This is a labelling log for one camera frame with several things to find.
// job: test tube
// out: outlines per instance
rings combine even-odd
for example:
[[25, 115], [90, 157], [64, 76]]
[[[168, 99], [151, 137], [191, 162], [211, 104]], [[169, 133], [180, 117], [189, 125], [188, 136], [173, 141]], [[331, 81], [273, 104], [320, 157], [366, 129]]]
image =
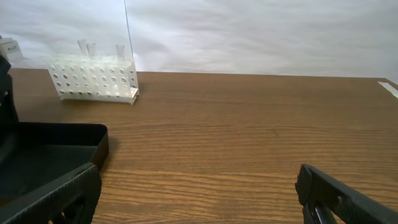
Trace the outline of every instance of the test tube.
[[83, 55], [87, 55], [86, 39], [77, 40], [77, 42], [79, 44], [80, 51], [83, 53]]
[[97, 55], [97, 51], [95, 49], [95, 44], [94, 43], [87, 44], [87, 50], [88, 50], [88, 56], [90, 57], [90, 59], [94, 59]]
[[120, 62], [124, 61], [124, 45], [117, 45], [116, 52], [118, 53], [118, 60]]

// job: black tray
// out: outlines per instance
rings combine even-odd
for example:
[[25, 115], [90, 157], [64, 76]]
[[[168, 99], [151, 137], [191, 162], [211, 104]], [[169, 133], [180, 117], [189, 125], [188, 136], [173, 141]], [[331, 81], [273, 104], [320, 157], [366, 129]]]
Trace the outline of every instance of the black tray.
[[109, 151], [102, 124], [19, 122], [9, 67], [0, 57], [0, 205], [87, 162], [100, 169]]

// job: perforated white rack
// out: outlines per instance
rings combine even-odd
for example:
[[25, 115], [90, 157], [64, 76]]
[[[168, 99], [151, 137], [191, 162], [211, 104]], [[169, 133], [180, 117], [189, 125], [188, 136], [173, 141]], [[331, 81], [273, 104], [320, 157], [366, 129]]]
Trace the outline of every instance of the perforated white rack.
[[47, 60], [47, 68], [60, 99], [133, 104], [139, 95], [134, 60], [125, 60], [124, 52], [123, 58], [118, 60], [92, 55], [94, 57], [90, 58], [63, 55]]

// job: white backdrop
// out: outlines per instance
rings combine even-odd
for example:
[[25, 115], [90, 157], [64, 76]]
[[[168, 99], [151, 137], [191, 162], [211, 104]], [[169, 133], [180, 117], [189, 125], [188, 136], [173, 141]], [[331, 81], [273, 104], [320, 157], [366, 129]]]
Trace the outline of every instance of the white backdrop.
[[[387, 77], [398, 82], [396, 0], [126, 0], [137, 69]], [[128, 45], [122, 0], [6, 1], [0, 34], [30, 62]]]

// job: wooden table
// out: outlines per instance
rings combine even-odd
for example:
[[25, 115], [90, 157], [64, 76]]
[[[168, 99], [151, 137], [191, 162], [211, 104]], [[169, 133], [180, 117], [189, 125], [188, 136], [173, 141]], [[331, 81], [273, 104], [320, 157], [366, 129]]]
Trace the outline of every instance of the wooden table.
[[142, 72], [125, 105], [60, 101], [46, 70], [11, 74], [21, 121], [109, 128], [93, 223], [302, 223], [303, 163], [398, 211], [385, 79]]

